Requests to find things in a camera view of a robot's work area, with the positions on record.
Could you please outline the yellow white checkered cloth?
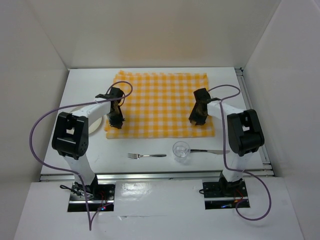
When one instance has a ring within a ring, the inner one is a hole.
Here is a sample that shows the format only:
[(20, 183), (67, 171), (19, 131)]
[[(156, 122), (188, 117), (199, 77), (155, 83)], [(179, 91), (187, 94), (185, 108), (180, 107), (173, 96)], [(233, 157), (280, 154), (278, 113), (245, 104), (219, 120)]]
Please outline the yellow white checkered cloth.
[(190, 123), (194, 91), (208, 89), (206, 73), (135, 73), (119, 71), (113, 82), (125, 94), (121, 129), (105, 124), (107, 139), (206, 138), (215, 136), (213, 119)]

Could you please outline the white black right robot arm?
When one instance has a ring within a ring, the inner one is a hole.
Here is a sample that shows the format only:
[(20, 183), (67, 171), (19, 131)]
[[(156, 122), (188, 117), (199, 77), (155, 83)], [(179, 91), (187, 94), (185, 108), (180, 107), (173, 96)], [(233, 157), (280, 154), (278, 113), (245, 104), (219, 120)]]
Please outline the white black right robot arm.
[(224, 167), (219, 176), (218, 190), (223, 196), (230, 197), (240, 188), (243, 172), (253, 153), (264, 144), (264, 135), (253, 109), (236, 108), (217, 98), (197, 99), (189, 116), (190, 123), (203, 126), (208, 116), (222, 121)]

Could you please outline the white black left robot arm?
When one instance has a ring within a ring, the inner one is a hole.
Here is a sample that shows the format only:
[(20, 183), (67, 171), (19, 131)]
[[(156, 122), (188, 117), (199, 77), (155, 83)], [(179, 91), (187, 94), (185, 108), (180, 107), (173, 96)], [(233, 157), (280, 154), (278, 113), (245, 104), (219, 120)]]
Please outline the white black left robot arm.
[(117, 94), (99, 94), (95, 97), (99, 103), (84, 106), (72, 113), (61, 112), (57, 116), (52, 148), (74, 172), (76, 189), (88, 200), (94, 199), (99, 193), (98, 178), (91, 169), (86, 154), (89, 147), (89, 127), (106, 115), (112, 127), (121, 129), (125, 119), (119, 98), (123, 94), (122, 91)]

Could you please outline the cream round plate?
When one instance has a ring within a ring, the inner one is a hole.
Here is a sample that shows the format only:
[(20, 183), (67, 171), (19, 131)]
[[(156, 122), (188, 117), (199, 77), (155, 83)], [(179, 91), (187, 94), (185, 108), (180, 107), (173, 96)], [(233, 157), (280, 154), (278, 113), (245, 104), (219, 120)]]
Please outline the cream round plate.
[[(80, 110), (81, 108), (82, 108), (81, 106), (77, 106), (77, 107), (73, 108), (70, 111), (70, 113), (76, 112), (76, 111)], [(94, 132), (96, 132), (100, 128), (102, 121), (103, 121), (103, 117), (100, 117), (95, 122), (93, 122), (88, 128), (88, 134), (92, 135)]]

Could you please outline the clear plastic cup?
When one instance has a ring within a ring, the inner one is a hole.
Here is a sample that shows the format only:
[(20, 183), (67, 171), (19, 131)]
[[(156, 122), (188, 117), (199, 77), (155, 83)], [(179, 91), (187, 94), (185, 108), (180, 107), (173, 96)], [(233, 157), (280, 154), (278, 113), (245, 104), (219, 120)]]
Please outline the clear plastic cup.
[(189, 160), (191, 148), (185, 141), (177, 141), (172, 146), (173, 158), (176, 162), (186, 165)]

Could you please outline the silver fork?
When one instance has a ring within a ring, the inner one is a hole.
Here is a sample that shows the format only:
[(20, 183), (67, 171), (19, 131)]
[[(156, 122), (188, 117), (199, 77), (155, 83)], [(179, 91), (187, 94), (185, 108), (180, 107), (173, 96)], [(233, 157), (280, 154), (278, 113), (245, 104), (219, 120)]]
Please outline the silver fork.
[(141, 159), (141, 158), (164, 158), (166, 154), (138, 154), (138, 153), (128, 153), (127, 157), (129, 159)]

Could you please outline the silver table knife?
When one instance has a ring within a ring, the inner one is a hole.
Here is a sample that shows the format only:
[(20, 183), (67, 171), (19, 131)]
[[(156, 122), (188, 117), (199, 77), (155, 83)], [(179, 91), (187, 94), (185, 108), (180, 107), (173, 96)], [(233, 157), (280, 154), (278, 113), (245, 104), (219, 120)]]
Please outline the silver table knife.
[(223, 150), (206, 150), (206, 149), (191, 149), (191, 153), (211, 153), (215, 155), (222, 155), (224, 153)]

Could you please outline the aluminium right side rail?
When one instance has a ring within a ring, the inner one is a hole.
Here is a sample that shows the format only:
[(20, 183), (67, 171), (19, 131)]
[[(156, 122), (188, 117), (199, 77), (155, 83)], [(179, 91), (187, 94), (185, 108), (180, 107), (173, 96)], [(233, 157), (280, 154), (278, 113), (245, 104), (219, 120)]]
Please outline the aluminium right side rail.
[(244, 115), (248, 117), (248, 123), (245, 123), (244, 126), (249, 127), (249, 130), (243, 130), (244, 135), (240, 138), (241, 140), (243, 139), (244, 150), (250, 150), (250, 148), (253, 147), (252, 150), (255, 150), (254, 154), (259, 153), (260, 155), (262, 170), (273, 171), (269, 156), (267, 154), (267, 150), (265, 148), (265, 138), (260, 120), (258, 118), (257, 112), (252, 108), (253, 105), (251, 103), (249, 92), (246, 87), (243, 70), (241, 68), (236, 68), (235, 74), (240, 85), (245, 105), (247, 107), (247, 110), (244, 111)]

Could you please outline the aluminium rail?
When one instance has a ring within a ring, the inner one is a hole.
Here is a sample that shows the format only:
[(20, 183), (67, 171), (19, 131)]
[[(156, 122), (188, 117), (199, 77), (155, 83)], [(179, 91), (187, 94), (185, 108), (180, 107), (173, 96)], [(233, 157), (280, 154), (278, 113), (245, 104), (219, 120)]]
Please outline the aluminium rail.
[[(114, 173), (96, 174), (101, 181), (113, 180), (159, 180), (159, 179), (195, 179), (195, 178), (217, 178), (221, 171), (181, 171), (181, 172), (152, 172), (152, 173)], [(70, 174), (43, 174), (40, 182), (49, 181), (72, 181), (74, 177)]]
[(241, 140), (243, 139), (244, 150), (250, 150), (250, 148), (253, 147), (252, 150), (255, 150), (254, 154), (259, 153), (260, 155), (262, 170), (273, 171), (269, 156), (267, 154), (267, 150), (265, 148), (265, 138), (260, 120), (258, 118), (257, 112), (252, 108), (253, 105), (251, 103), (249, 92), (246, 87), (243, 70), (241, 68), (236, 68), (235, 74), (240, 85), (245, 105), (247, 107), (247, 110), (244, 111), (244, 115), (248, 117), (248, 123), (245, 123), (244, 126), (249, 127), (249, 130), (243, 130), (244, 135), (240, 138)]

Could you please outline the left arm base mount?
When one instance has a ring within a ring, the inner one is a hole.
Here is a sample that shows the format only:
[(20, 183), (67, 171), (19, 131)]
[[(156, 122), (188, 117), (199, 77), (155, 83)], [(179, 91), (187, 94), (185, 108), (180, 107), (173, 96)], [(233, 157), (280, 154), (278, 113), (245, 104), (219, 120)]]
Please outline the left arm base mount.
[[(72, 187), (66, 185), (59, 186), (63, 190), (69, 190), (69, 202), (67, 211), (70, 213), (86, 212), (86, 202), (84, 191), (76, 186)], [(98, 184), (95, 193), (87, 193), (88, 209), (90, 212), (113, 212), (115, 201), (115, 184)]]

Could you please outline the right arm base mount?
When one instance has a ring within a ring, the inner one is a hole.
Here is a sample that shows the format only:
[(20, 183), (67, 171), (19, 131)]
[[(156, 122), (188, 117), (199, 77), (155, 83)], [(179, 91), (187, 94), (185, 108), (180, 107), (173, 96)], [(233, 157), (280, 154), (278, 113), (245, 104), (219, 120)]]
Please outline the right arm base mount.
[(234, 183), (226, 182), (224, 178), (217, 181), (205, 181), (198, 191), (204, 197), (206, 210), (222, 210), (250, 208), (250, 201), (245, 181), (241, 178)]

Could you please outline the aluminium front rail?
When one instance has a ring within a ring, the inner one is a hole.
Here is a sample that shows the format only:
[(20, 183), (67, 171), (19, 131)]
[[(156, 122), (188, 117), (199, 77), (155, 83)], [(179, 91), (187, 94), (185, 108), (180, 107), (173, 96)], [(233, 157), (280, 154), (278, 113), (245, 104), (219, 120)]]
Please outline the aluminium front rail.
[[(195, 179), (195, 178), (217, 178), (221, 171), (181, 171), (181, 172), (152, 172), (152, 173), (114, 173), (96, 174), (101, 181), (113, 180), (159, 180), (159, 179)], [(43, 174), (40, 182), (49, 181), (72, 181), (74, 177), (70, 174)]]

